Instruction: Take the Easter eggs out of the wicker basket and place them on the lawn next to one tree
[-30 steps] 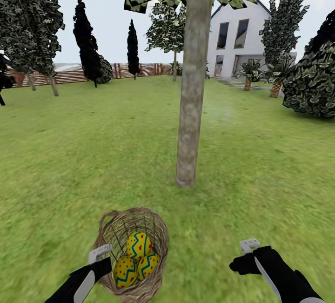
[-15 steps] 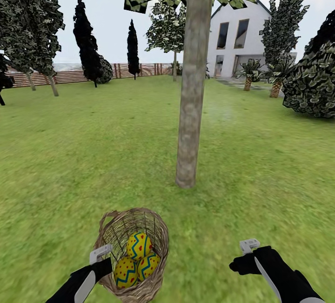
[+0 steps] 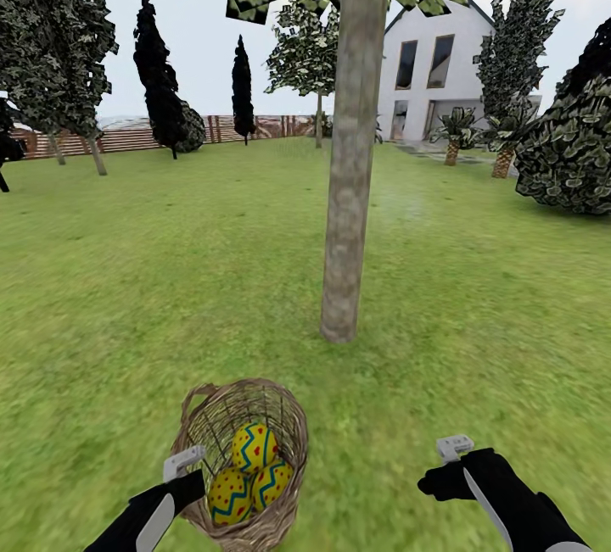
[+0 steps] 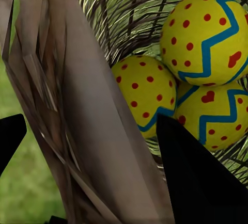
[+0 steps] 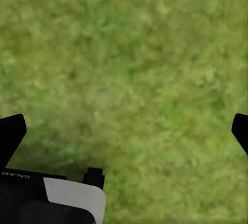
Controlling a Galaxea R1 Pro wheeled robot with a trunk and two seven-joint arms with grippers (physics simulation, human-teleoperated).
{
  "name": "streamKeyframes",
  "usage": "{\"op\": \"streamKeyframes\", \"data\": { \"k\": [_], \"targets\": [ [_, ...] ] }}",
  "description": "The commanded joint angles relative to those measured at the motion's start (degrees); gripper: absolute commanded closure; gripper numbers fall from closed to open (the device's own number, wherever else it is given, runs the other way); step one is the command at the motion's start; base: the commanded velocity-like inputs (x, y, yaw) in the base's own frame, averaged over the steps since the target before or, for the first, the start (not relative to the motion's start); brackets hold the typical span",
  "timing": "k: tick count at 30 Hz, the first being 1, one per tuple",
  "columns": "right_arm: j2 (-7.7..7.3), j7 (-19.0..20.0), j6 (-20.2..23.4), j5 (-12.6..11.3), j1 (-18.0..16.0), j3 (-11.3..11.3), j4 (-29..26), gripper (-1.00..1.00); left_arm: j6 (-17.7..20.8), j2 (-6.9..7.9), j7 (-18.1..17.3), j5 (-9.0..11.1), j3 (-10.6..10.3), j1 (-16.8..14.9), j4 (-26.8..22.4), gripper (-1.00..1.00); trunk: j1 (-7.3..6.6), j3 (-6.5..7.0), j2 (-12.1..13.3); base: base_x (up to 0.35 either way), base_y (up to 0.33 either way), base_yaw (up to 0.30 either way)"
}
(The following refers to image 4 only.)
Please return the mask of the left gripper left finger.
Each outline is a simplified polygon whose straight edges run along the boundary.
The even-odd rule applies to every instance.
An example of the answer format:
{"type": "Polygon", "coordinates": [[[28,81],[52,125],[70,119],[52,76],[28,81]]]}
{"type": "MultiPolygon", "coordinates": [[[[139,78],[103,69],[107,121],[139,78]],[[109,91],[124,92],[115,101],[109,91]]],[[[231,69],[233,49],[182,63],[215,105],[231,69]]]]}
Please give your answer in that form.
{"type": "Polygon", "coordinates": [[[0,119],[0,176],[27,133],[22,114],[0,119]]]}

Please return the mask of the easter egg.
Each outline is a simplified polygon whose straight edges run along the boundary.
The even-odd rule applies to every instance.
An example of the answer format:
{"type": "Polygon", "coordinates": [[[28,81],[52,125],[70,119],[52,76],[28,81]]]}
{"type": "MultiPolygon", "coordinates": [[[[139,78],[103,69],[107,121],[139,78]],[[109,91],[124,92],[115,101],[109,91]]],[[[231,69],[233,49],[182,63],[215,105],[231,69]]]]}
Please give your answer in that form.
{"type": "Polygon", "coordinates": [[[161,20],[161,61],[176,78],[223,86],[248,73],[248,12],[234,0],[182,0],[161,20]]]}
{"type": "Polygon", "coordinates": [[[177,78],[178,120],[209,151],[225,150],[248,132],[248,93],[238,82],[199,87],[177,78]]]}
{"type": "Polygon", "coordinates": [[[174,117],[178,86],[162,61],[146,55],[128,56],[112,73],[145,140],[157,136],[157,115],[174,117]]]}

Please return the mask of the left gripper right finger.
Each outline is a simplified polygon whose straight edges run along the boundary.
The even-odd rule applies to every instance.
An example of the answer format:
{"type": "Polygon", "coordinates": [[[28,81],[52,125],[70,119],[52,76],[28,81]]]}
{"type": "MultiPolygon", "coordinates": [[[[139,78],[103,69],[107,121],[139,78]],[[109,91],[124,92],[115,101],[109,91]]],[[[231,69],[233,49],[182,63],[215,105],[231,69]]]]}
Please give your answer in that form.
{"type": "Polygon", "coordinates": [[[248,187],[178,120],[157,115],[156,133],[176,224],[248,224],[248,187]]]}

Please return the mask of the wicker basket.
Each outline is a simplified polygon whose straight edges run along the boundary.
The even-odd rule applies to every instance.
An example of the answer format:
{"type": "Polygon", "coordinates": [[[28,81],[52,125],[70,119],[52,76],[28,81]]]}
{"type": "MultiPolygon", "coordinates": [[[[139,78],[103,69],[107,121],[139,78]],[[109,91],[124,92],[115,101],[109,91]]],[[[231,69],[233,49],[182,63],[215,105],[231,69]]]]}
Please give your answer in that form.
{"type": "MultiPolygon", "coordinates": [[[[159,146],[158,138],[143,138],[111,68],[159,43],[159,21],[168,17],[160,14],[171,12],[163,12],[164,5],[181,1],[117,0],[107,14],[114,7],[107,10],[108,1],[20,0],[9,53],[14,0],[0,0],[5,72],[60,190],[68,224],[176,224],[162,157],[146,144],[159,146]],[[158,2],[144,11],[159,11],[134,21],[134,9],[150,1],[158,2]],[[153,26],[132,32],[147,23],[153,26]]],[[[248,73],[240,79],[248,93],[248,73]]],[[[248,167],[248,147],[237,159],[247,137],[226,155],[233,145],[210,151],[223,165],[241,164],[232,174],[245,187],[248,176],[241,177],[248,169],[235,173],[248,167]]]]}

